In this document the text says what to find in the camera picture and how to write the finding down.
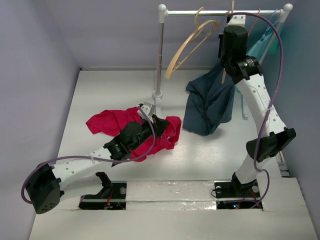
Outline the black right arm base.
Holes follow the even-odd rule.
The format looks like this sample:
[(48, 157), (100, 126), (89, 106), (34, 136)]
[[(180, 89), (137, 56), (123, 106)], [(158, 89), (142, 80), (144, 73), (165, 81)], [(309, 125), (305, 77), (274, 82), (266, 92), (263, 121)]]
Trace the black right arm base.
[(215, 182), (210, 194), (218, 210), (263, 209), (257, 180), (241, 184), (235, 173), (230, 181)]

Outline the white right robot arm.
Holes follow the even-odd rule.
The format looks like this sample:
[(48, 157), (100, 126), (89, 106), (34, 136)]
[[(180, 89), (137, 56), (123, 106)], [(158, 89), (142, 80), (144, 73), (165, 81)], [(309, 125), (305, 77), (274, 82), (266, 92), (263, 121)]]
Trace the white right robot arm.
[(256, 180), (256, 168), (263, 167), (269, 158), (282, 151), (296, 137), (296, 132), (287, 128), (272, 104), (259, 62), (247, 55), (246, 29), (229, 25), (219, 38), (221, 65), (244, 97), (260, 136), (246, 143), (247, 156), (232, 176), (230, 190), (235, 196), (242, 196)]

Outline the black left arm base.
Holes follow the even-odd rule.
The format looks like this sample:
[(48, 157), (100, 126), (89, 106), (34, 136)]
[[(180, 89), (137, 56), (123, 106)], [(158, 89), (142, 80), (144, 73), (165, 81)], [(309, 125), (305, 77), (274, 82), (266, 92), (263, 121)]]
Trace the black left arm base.
[(87, 194), (80, 198), (81, 210), (126, 210), (127, 182), (112, 182), (105, 172), (95, 174), (101, 181), (97, 194)]

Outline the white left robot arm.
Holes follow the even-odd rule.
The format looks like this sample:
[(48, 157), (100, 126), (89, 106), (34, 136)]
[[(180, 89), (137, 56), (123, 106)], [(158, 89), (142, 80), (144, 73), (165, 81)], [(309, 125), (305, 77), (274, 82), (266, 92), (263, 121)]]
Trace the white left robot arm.
[(27, 194), (36, 214), (44, 214), (68, 198), (83, 196), (111, 200), (118, 192), (103, 163), (116, 166), (140, 160), (154, 148), (169, 121), (152, 115), (141, 123), (132, 121), (98, 150), (84, 156), (65, 156), (39, 164), (25, 180), (21, 194)]

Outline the red t shirt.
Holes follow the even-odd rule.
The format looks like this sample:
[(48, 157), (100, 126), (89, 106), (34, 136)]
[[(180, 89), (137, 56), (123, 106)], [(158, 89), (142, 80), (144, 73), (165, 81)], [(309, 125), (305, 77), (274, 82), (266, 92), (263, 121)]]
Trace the red t shirt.
[[(110, 153), (111, 160), (135, 159), (137, 162), (142, 162), (147, 156), (154, 155), (163, 149), (172, 150), (179, 140), (181, 119), (178, 116), (167, 116), (164, 120), (167, 120), (169, 124), (161, 138), (155, 137), (152, 117), (141, 118), (137, 106), (126, 110), (104, 110), (92, 116), (86, 125), (93, 134), (104, 133), (113, 136), (113, 139), (103, 146)], [(141, 124), (143, 121), (149, 123), (153, 136), (143, 144), (135, 145), (140, 132), (135, 122)]]

